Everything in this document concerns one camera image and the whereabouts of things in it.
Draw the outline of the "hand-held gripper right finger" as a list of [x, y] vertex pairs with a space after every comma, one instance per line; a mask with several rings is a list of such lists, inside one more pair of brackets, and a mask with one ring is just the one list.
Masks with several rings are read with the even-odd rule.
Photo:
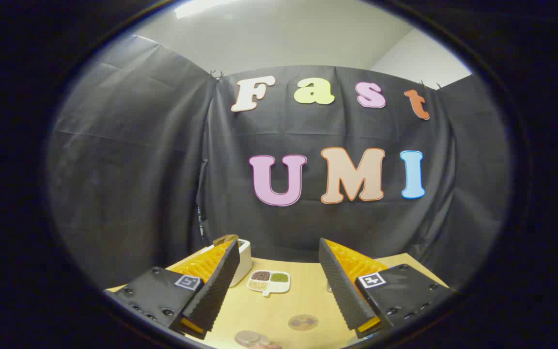
[[358, 338], [401, 331], [454, 296], [411, 265], [387, 267], [325, 238], [318, 258], [341, 315]]

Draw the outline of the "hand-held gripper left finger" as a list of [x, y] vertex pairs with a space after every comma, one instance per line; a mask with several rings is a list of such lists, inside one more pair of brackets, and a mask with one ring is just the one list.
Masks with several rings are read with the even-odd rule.
[[204, 339], [212, 330], [241, 257], [237, 240], [193, 256], [174, 270], [149, 268], [106, 295], [149, 322]]

